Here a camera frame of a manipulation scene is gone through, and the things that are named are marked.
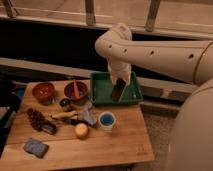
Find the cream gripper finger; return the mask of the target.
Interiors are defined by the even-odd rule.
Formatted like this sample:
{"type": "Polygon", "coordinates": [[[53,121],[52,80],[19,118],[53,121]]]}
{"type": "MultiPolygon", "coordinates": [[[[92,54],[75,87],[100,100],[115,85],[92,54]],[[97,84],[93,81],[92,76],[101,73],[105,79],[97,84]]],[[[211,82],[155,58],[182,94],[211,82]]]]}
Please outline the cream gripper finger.
{"type": "Polygon", "coordinates": [[[111,82],[112,82],[113,89],[114,89],[114,87],[116,86],[116,83],[117,83],[117,78],[110,77],[110,80],[111,80],[111,82]]]}
{"type": "Polygon", "coordinates": [[[122,93],[130,85],[130,80],[131,80],[131,76],[128,76],[127,78],[122,78],[122,82],[123,82],[122,93]]]}

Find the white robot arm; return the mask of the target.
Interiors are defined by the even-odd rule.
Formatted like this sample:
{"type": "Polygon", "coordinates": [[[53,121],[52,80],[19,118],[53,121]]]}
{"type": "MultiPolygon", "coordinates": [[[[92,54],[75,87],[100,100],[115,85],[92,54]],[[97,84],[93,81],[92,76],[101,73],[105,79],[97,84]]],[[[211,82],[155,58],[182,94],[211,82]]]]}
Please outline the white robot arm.
{"type": "Polygon", "coordinates": [[[165,171],[213,171],[213,40],[134,41],[119,23],[96,39],[112,81],[130,81],[133,65],[198,88],[182,105],[171,132],[165,171]]]}

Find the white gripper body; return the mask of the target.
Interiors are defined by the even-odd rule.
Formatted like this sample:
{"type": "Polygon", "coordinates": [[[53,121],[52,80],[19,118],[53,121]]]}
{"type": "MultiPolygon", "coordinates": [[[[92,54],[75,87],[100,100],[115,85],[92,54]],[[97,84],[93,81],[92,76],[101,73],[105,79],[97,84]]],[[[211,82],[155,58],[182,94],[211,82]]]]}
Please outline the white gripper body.
{"type": "Polygon", "coordinates": [[[127,63],[109,63],[108,71],[112,82],[122,79],[129,82],[131,79],[131,65],[127,63]]]}

